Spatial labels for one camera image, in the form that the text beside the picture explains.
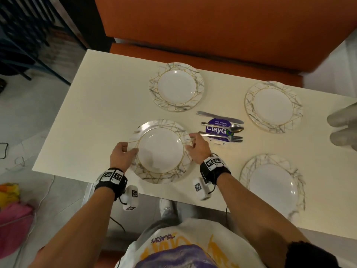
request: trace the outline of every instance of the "white shoe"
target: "white shoe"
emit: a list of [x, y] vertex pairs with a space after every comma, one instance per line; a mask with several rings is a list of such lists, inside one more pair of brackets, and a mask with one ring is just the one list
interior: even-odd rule
[[160, 214], [163, 216], [164, 212], [167, 210], [173, 211], [173, 205], [171, 200], [160, 198]]

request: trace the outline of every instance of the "cutlery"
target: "cutlery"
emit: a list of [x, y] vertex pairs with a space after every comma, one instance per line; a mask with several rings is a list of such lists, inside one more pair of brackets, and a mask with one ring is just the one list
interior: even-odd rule
[[225, 119], [225, 120], [228, 120], [229, 122], [238, 123], [238, 124], [244, 124], [244, 122], [241, 121], [240, 119], [234, 119], [232, 117], [221, 117], [221, 116], [218, 116], [218, 115], [214, 115], [214, 114], [210, 114], [210, 113], [206, 113], [206, 112], [202, 112], [202, 111], [197, 111], [197, 114], [199, 116], [213, 117], [213, 118], [216, 118], [216, 119]]
[[221, 135], [216, 135], [216, 134], [205, 133], [203, 131], [199, 131], [199, 134], [202, 136], [225, 138], [225, 139], [228, 139], [230, 142], [234, 142], [234, 143], [242, 143], [243, 142], [243, 137], [241, 137], [241, 136], [221, 136]]
[[221, 125], [209, 124], [207, 122], [201, 122], [201, 125], [203, 125], [203, 126], [213, 126], [213, 127], [219, 127], [219, 128], [226, 128], [232, 133], [238, 133], [238, 132], [244, 130], [243, 126], [240, 126], [240, 125], [237, 125], [237, 124], [232, 124], [231, 126], [226, 127], [226, 126], [221, 126]]

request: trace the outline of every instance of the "tabletop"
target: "tabletop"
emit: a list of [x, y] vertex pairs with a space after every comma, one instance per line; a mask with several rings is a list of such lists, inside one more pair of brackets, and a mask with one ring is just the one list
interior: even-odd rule
[[[243, 120], [243, 143], [210, 144], [239, 178], [252, 157], [277, 154], [292, 162], [305, 181], [306, 209], [294, 224], [301, 228], [357, 239], [357, 152], [329, 141], [336, 131], [328, 125], [329, 114], [357, 102], [355, 98], [289, 86], [304, 106], [301, 124], [284, 134], [266, 132], [254, 124], [245, 111], [247, 90], [260, 82], [238, 76], [199, 70], [205, 92], [201, 101], [185, 112], [159, 108], [149, 94], [149, 80], [163, 63], [88, 50], [68, 94], [42, 147], [33, 170], [93, 183], [109, 167], [109, 156], [119, 141], [128, 141], [140, 125], [156, 119], [170, 119], [188, 132], [202, 130], [201, 121], [210, 118], [197, 111]], [[128, 184], [139, 193], [190, 203], [217, 210], [226, 205], [218, 189], [200, 201], [192, 181], [199, 166], [179, 180], [152, 184], [131, 170]]]

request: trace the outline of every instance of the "hand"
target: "hand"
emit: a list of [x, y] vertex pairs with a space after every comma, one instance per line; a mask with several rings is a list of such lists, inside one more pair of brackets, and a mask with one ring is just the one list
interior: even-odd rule
[[193, 146], [186, 145], [185, 148], [192, 157], [192, 160], [200, 165], [205, 159], [212, 155], [211, 149], [208, 142], [205, 141], [199, 133], [190, 134], [190, 137], [193, 138]]
[[139, 149], [135, 148], [126, 152], [127, 148], [127, 142], [119, 142], [116, 144], [112, 154], [110, 155], [110, 167], [119, 168], [124, 173], [128, 170]]

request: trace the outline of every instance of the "butter knife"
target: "butter knife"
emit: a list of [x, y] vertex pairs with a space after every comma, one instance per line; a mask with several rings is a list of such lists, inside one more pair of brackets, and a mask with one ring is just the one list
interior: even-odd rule
[[213, 118], [216, 118], [216, 119], [225, 119], [225, 120], [228, 120], [229, 122], [238, 123], [238, 124], [244, 124], [244, 122], [241, 121], [240, 119], [234, 119], [232, 117], [221, 117], [221, 116], [218, 116], [218, 115], [214, 115], [214, 114], [210, 114], [210, 113], [206, 113], [206, 112], [202, 112], [202, 111], [197, 111], [197, 114], [199, 116], [213, 117]]

